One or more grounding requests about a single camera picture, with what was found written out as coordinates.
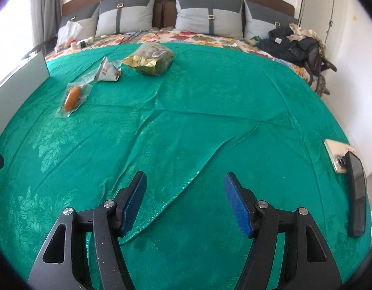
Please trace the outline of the sausage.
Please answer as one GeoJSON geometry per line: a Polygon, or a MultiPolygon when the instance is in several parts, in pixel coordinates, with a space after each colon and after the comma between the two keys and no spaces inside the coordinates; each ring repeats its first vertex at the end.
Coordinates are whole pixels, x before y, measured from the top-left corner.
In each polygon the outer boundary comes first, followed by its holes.
{"type": "Polygon", "coordinates": [[[56,116],[67,118],[86,101],[92,85],[86,82],[71,82],[65,88],[62,101],[57,108],[56,116]]]}

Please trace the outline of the white red triangular snack bag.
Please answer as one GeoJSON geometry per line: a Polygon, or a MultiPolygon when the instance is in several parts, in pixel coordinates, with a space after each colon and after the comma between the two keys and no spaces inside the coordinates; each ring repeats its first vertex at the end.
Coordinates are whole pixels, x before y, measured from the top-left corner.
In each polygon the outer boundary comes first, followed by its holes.
{"type": "Polygon", "coordinates": [[[122,62],[120,60],[109,61],[107,57],[104,57],[96,71],[94,82],[117,82],[122,75],[121,67],[122,62]]]}

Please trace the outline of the gold green snack bag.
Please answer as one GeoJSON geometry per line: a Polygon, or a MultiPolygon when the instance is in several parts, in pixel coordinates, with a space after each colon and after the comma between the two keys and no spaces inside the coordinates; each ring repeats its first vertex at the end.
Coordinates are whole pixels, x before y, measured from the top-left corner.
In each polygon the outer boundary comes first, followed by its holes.
{"type": "Polygon", "coordinates": [[[162,75],[171,66],[176,53],[160,43],[144,43],[122,60],[126,65],[144,75],[162,75]]]}

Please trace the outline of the long clear plastic packet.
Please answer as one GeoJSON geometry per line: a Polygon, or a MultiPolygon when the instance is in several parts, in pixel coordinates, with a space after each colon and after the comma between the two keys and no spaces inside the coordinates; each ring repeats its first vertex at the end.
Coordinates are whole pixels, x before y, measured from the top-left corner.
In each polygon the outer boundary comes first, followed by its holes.
{"type": "Polygon", "coordinates": [[[92,71],[89,71],[85,73],[84,75],[80,76],[78,79],[75,79],[72,84],[74,86],[81,86],[81,85],[86,85],[90,84],[91,82],[94,82],[94,78],[97,74],[97,70],[94,69],[92,71]]]}

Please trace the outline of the white board panel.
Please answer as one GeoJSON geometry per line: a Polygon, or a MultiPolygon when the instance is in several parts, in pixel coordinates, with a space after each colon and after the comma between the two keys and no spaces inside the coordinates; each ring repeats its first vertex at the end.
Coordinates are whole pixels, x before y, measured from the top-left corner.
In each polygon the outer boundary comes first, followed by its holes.
{"type": "Polygon", "coordinates": [[[0,82],[0,136],[19,108],[49,76],[44,54],[38,52],[22,60],[0,82]]]}

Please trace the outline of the black smartphone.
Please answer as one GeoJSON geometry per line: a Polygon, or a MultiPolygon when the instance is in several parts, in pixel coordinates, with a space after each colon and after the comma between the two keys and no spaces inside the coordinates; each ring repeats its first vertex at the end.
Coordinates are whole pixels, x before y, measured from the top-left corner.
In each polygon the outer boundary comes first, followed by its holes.
{"type": "Polygon", "coordinates": [[[344,158],[350,182],[348,235],[357,238],[364,235],[366,229],[367,181],[360,159],[351,151],[348,151],[344,158]]]}

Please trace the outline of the green satin bedspread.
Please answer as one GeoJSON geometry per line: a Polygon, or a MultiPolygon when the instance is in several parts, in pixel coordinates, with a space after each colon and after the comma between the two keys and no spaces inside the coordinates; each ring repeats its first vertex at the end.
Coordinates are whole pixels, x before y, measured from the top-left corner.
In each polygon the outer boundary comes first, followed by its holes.
{"type": "Polygon", "coordinates": [[[225,195],[233,172],[276,208],[307,208],[348,279],[371,235],[348,235],[348,182],[323,143],[347,139],[324,102],[268,58],[171,48],[163,75],[123,67],[120,80],[95,84],[67,118],[56,114],[66,86],[135,45],[48,62],[49,78],[0,137],[0,247],[12,266],[27,278],[64,208],[96,208],[142,171],[144,201],[120,242],[137,289],[233,289],[251,247],[225,195]]]}

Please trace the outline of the gold smartphone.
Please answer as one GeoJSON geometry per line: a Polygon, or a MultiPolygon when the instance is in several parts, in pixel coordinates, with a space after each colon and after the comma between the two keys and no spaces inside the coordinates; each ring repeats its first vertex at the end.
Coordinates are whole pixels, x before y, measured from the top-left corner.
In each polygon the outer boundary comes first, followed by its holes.
{"type": "Polygon", "coordinates": [[[358,153],[355,147],[347,143],[342,143],[331,139],[325,139],[323,143],[328,152],[335,172],[337,172],[338,174],[346,174],[347,165],[345,156],[347,152],[352,152],[354,155],[357,155],[358,153]]]}

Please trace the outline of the small bottles on bed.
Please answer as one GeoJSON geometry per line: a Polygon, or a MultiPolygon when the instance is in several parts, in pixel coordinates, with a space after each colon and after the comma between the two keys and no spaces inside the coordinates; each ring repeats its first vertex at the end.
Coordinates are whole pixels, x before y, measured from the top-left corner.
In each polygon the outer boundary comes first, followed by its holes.
{"type": "Polygon", "coordinates": [[[91,36],[86,39],[82,39],[80,41],[73,39],[70,42],[70,49],[72,51],[77,51],[77,50],[81,51],[82,49],[90,47],[93,43],[94,43],[94,36],[91,36]]]}

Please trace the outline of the white plastic bag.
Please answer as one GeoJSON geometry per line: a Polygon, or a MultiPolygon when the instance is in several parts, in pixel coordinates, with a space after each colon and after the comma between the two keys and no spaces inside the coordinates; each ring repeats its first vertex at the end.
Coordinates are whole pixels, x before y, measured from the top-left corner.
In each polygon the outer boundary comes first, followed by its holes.
{"type": "Polygon", "coordinates": [[[78,22],[68,20],[65,26],[61,27],[57,33],[55,52],[62,51],[70,47],[71,41],[75,40],[83,27],[78,22]]]}

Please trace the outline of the grey pillow far left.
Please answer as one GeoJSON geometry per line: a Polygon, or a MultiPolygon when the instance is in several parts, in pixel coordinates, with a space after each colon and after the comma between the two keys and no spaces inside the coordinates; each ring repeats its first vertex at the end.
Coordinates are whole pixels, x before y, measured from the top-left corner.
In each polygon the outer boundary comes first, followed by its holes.
{"type": "Polygon", "coordinates": [[[78,11],[64,15],[62,17],[62,21],[60,22],[58,35],[61,35],[62,30],[66,26],[67,22],[71,21],[78,23],[82,27],[75,38],[76,41],[93,37],[96,34],[99,18],[99,8],[100,2],[97,2],[78,11]]]}

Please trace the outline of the grey pillow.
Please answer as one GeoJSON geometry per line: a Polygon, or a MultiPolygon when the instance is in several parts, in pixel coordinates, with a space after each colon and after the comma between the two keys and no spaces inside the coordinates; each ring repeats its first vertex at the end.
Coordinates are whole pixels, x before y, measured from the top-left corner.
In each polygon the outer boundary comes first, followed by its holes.
{"type": "Polygon", "coordinates": [[[155,0],[101,0],[95,37],[150,30],[155,0]]]}
{"type": "Polygon", "coordinates": [[[254,37],[265,39],[273,29],[298,23],[292,16],[247,0],[244,1],[244,9],[246,16],[244,39],[247,41],[254,37]]]}
{"type": "Polygon", "coordinates": [[[66,26],[67,22],[71,21],[78,23],[82,27],[75,38],[76,41],[93,37],[96,34],[99,18],[99,8],[100,2],[97,2],[78,11],[64,15],[62,17],[62,21],[60,22],[58,35],[61,35],[62,30],[66,26]]]}
{"type": "Polygon", "coordinates": [[[243,38],[244,0],[175,0],[179,31],[243,38]]]}

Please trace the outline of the grey curtain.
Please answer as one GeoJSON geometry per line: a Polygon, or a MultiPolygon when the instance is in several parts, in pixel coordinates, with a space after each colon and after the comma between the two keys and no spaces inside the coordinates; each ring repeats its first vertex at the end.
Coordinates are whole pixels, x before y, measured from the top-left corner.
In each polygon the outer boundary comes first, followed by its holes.
{"type": "Polygon", "coordinates": [[[63,0],[30,0],[33,43],[55,37],[60,27],[63,0]]]}

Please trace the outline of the floral bed sheet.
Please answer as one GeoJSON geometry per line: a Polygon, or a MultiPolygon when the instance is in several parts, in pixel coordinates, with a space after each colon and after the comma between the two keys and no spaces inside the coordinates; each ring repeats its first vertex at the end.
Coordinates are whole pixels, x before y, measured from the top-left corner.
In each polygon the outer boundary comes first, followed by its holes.
{"type": "Polygon", "coordinates": [[[85,51],[107,46],[116,46],[119,44],[142,44],[146,42],[197,44],[202,46],[212,46],[222,49],[241,51],[244,53],[255,54],[260,57],[268,58],[269,60],[286,65],[289,69],[301,77],[318,96],[323,96],[324,94],[328,93],[325,78],[323,76],[310,77],[310,74],[305,70],[305,68],[299,67],[290,62],[286,62],[282,59],[275,58],[269,53],[259,50],[249,43],[239,39],[184,32],[175,28],[154,28],[149,31],[130,32],[118,35],[104,35],[99,38],[90,37],[87,39],[87,42],[89,42],[89,45],[84,48],[85,51]]]}

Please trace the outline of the dark chair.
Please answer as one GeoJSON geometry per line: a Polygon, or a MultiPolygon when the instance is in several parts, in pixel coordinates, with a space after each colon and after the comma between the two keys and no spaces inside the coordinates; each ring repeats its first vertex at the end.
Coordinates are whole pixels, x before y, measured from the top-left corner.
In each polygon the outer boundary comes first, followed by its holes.
{"type": "Polygon", "coordinates": [[[310,78],[308,86],[321,98],[323,95],[329,96],[330,91],[326,87],[324,71],[331,70],[337,72],[337,67],[323,57],[319,45],[314,45],[308,51],[308,56],[304,61],[305,70],[310,78]]]}

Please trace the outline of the black jacket pile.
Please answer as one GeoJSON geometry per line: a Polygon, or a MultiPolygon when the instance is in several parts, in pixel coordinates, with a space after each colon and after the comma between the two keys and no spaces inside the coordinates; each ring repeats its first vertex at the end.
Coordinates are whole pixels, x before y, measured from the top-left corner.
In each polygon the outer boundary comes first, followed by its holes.
{"type": "Polygon", "coordinates": [[[275,58],[303,67],[321,62],[319,42],[312,37],[290,40],[290,27],[280,27],[269,31],[268,37],[258,42],[257,48],[275,58]]]}

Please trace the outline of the beige patterned cloth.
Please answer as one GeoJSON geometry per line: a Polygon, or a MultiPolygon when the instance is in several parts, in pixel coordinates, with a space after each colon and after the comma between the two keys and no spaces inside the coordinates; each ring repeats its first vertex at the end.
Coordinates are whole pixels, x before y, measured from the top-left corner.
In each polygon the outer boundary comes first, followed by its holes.
{"type": "Polygon", "coordinates": [[[292,34],[289,35],[287,38],[290,42],[292,41],[301,41],[305,38],[312,38],[315,39],[320,47],[320,54],[323,58],[326,58],[326,45],[325,43],[320,39],[320,37],[317,35],[317,33],[312,29],[304,29],[298,26],[297,24],[290,23],[289,28],[292,31],[292,34]]]}

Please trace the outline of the grey pillow far right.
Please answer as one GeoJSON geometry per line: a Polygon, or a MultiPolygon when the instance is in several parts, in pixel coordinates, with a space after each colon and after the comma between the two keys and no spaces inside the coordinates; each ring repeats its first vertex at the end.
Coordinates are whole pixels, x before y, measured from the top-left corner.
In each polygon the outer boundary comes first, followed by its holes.
{"type": "Polygon", "coordinates": [[[247,41],[254,37],[265,39],[273,29],[298,23],[292,16],[247,0],[244,1],[244,9],[246,16],[244,39],[247,41]]]}

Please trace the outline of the grey pillow centre right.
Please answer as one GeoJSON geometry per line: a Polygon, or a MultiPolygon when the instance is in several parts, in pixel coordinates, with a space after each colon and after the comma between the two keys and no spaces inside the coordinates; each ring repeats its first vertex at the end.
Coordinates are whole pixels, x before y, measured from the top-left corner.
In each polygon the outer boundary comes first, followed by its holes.
{"type": "Polygon", "coordinates": [[[175,0],[179,31],[243,38],[244,0],[175,0]]]}

